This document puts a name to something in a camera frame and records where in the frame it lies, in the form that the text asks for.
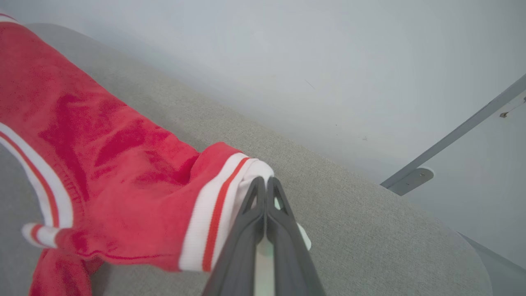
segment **white stripe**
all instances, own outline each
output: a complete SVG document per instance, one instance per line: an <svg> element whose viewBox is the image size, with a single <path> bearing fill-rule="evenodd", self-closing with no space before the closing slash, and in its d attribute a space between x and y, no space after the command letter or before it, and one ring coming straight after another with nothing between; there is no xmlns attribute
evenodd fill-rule
<svg viewBox="0 0 526 296"><path fill-rule="evenodd" d="M267 163L258 159L251 159L245 163L241 171L239 171L237 176L232 180L227 191L227 197L219 221L216 245L214 246L214 255L212 257L212 268L216 265L230 229L236 220L239 208L241 204L243 204L250 184L252 184L252 180L259 176L263 177L265 186L267 186L268 179L274 176L274 171Z"/></svg>
<svg viewBox="0 0 526 296"><path fill-rule="evenodd" d="M15 23L15 24L18 24L19 22L15 21L14 19L10 18L10 17L7 17L5 15L0 15L0 23L2 22L5 22L5 23Z"/></svg>
<svg viewBox="0 0 526 296"><path fill-rule="evenodd" d="M55 237L60 231L60 228L51 226L42 226L36 233L38 240L47 248L56 248Z"/></svg>
<svg viewBox="0 0 526 296"><path fill-rule="evenodd" d="M3 132L7 137L9 137L13 142L15 142L16 145L24 152L24 154L27 156L27 158L33 163L33 165L37 168L37 170L40 172L40 174L44 177L47 184L51 188L51 191L53 192L55 196L55 201L58 208L58 219L59 219L59 227L60 228L70 228L73 226L73 207L71 204L71 199L69 198L69 195L67 194L66 189L62 185L62 182L60 181L60 178L57 176L55 171L44 161L44 159L36 153L31 146L29 146L19 135L17 135L12 129L10 129L7 125L0 123L0 132ZM6 145L7 142L3 141L2 144L6 146L7 149L9 149ZM49 200L47 198L47 195L45 194L45 191L38 181L36 179L36 176L31 172L31 169L27 166L27 164L24 165L23 159L19 156L17 156L18 153L13 153L15 157L18 158L18 160L22 163L24 166L24 170L26 171L26 174L35 188L35 191L37 191L38 201L41 205L42 214L44 215L44 221L45 224L48 226L52 226L52 220L51 220L51 211L49 209Z"/></svg>
<svg viewBox="0 0 526 296"><path fill-rule="evenodd" d="M208 229L210 228L219 190L228 177L232 175L239 162L246 157L248 156L242 153L236 153L230 156L221 168L219 174L199 191L192 211L192 217L186 230L185 240L179 258L179 269L193 271L203 270L203 255L205 254Z"/></svg>
<svg viewBox="0 0 526 296"><path fill-rule="evenodd" d="M216 265L217 259L221 254L223 245L227 240L228 233L230 232L230 221L232 220L232 218L234 218L232 217L232 211L234 209L234 202L236 201L239 183L243 180L243 177L245 176L249 167L251 167L251 165L257 161L257 159L249 159L247 162L245 162L243 164L243 167L241 167L237 175L234 177L234 179L232 179L232 182L228 186L225 202L223 203L223 209L221 211L221 218L219 219L219 226L217 228L217 237L216 243L214 245L214 254L212 255L212 269Z"/></svg>
<svg viewBox="0 0 526 296"><path fill-rule="evenodd" d="M11 146L4 138L0 137L0 143L11 152L12 155L18 159L20 164L22 164L22 167L24 168L24 171L26 172L27 178L29 179L29 182L33 186L36 192L36 196L38 197L38 203L40 204L40 210L42 212L42 216L44 217L44 224L46 225L53 225L53 218L51 216L51 209L49 207L49 200L47 198L46 191L44 190L44 187L38 180L38 178L35 176L33 171L29 168L27 163L24 161L22 156L18 153L18 151L15 150L13 146Z"/></svg>
<svg viewBox="0 0 526 296"><path fill-rule="evenodd" d="M24 225L22 227L22 235L24 236L24 238L26 239L26 241L28 241L30 244L38 247L38 248L45 248L45 246L37 243L32 237L31 237L31 230L33 230L33 228L37 226L37 224L35 223L28 223L26 225Z"/></svg>

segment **white wall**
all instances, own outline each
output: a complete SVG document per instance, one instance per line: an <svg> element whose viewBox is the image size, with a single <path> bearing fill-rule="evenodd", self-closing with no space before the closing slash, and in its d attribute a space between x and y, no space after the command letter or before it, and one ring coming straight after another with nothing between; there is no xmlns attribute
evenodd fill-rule
<svg viewBox="0 0 526 296"><path fill-rule="evenodd" d="M429 182L403 197L526 268L526 91L423 166ZM499 115L508 113L506 118Z"/></svg>
<svg viewBox="0 0 526 296"><path fill-rule="evenodd" d="M488 270L493 296L526 295L526 270L510 264L469 238L467 240Z"/></svg>
<svg viewBox="0 0 526 296"><path fill-rule="evenodd" d="M526 73L522 0L0 0L380 183Z"/></svg>

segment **metal bracket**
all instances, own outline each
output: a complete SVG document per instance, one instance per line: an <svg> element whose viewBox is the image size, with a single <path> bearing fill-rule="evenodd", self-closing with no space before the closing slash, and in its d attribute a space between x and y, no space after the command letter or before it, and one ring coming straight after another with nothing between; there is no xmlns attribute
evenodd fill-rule
<svg viewBox="0 0 526 296"><path fill-rule="evenodd" d="M388 189L399 196L402 196L431 180L433 176L434 173L432 170L425 167L419 167L416 170L410 172L407 176L403 177L400 181L393 184Z"/></svg>

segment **striped trim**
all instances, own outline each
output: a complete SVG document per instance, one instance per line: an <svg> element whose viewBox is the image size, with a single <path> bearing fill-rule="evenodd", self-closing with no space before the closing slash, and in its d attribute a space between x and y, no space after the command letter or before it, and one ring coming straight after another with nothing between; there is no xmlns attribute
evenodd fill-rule
<svg viewBox="0 0 526 296"><path fill-rule="evenodd" d="M0 13L0 23L1 22L7 22L7 23L15 23L18 24L19 22L16 21L16 19L8 16L7 14Z"/></svg>
<svg viewBox="0 0 526 296"><path fill-rule="evenodd" d="M38 196L44 224L57 228L72 227L71 199L55 171L29 144L3 123L0 123L0 143L22 164Z"/></svg>
<svg viewBox="0 0 526 296"><path fill-rule="evenodd" d="M243 167L243 170L237 174L228 187L227 196L234 195L234 197L226 198L225 205L223 206L221 220L219 222L219 229L217 232L216 245L214 248L214 255L212 257L212 268L216 265L217 260L219 259L221 250L227 241L230 229L236 220L237 213L239 212L241 204L247 195L248 189L252 184L252 180L259 176L263 177L266 185L268 179L271 176L274 176L274 171L268 164L256 159L255 161L251 161L251 163L246 168Z"/></svg>
<svg viewBox="0 0 526 296"><path fill-rule="evenodd" d="M235 177L237 176L240 176L241 178L243 177L242 174L239 174L239 171L249 159L250 158L246 157L239 162L236 169L232 172L230 177L228 177L227 181L223 183L223 185L221 186L221 190L219 190L219 195L217 196L216 205L214 207L214 212L212 214L212 221L210 222L210 228L208 229L208 238L206 240L205 254L203 255L203 270L204 271L210 271L212 269L212 257L214 255L214 251L216 251L215 246L216 246L217 232L219 229L219 222L221 220L224 221L226 220L226 218L229 218L229 217L225 217L225 215L222 215L223 205L225 204L225 199L227 197L227 191L230 190L230 196L232 196L232 189L229 188L230 184L232 183L232 180Z"/></svg>
<svg viewBox="0 0 526 296"><path fill-rule="evenodd" d="M227 228L229 226L228 223L225 224L223 222L223 217L225 211L232 210L232 206L229 205L234 204L235 190L232 194L230 187L237 187L236 182L239 182L239 176L242 178L246 170L250 167L250 164L254 161L257 160L249 159L242 153L236 153L227 159L219 174L203 186L197 195L197 200L183 242L181 256L179 257L179 268L181 270L201 271L207 266L213 267L211 263L205 264L205 250L208 249L207 258L209 259L207 259L207 261L210 262L215 256L217 249L217 234L222 233L221 228L225 225ZM224 188L228 190L226 190L226 193L223 193L224 197L220 200L220 192L224 192Z"/></svg>
<svg viewBox="0 0 526 296"><path fill-rule="evenodd" d="M22 235L32 245L39 248L56 248L55 237L60 228L28 223L22 227Z"/></svg>

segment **red stripe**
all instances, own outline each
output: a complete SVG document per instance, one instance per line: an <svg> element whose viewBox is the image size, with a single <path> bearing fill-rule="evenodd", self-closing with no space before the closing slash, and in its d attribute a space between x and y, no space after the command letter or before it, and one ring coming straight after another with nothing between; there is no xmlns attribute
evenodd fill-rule
<svg viewBox="0 0 526 296"><path fill-rule="evenodd" d="M31 171L35 174L37 179L42 184L42 187L44 187L44 191L46 191L47 198L49 199L49 207L51 208L51 217L53 219L53 227L58 227L58 208L57 208L57 202L55 201L55 196L53 195L53 191L51 191L51 188L49 187L49 184L47 184L46 179L40 174L38 169L35 167L35 165L27 158L27 156L24 154L22 149L18 147L18 145L13 142L9 137L7 137L4 133L0 132L0 137L4 138L19 154L22 156L22 159L26 162L26 164L29 166Z"/></svg>
<svg viewBox="0 0 526 296"><path fill-rule="evenodd" d="M12 19L12 20L18 22L14 17L10 17L10 16L8 16L7 14L0 13L0 16L7 16L7 17L9 17L10 19Z"/></svg>
<svg viewBox="0 0 526 296"><path fill-rule="evenodd" d="M40 224L37 224L33 227L33 229L31 229L31 237L33 238L33 240L41 245L44 245L43 243L40 242L40 240L38 239L38 237L36 236L36 233L38 232L38 230L42 228L42 225Z"/></svg>
<svg viewBox="0 0 526 296"><path fill-rule="evenodd" d="M219 190L219 195L217 196L216 205L214 207L214 212L212 214L212 221L210 222L210 229L208 230L208 238L206 240L205 254L203 255L203 270L210 271L212 269L212 256L214 255L214 247L216 246L217 231L219 229L219 220L221 219L221 212L223 210L223 204L225 203L225 198L227 196L228 187L232 180L241 170L241 167L249 160L249 157L246 157L239 162L236 169L232 172L232 175L221 186Z"/></svg>

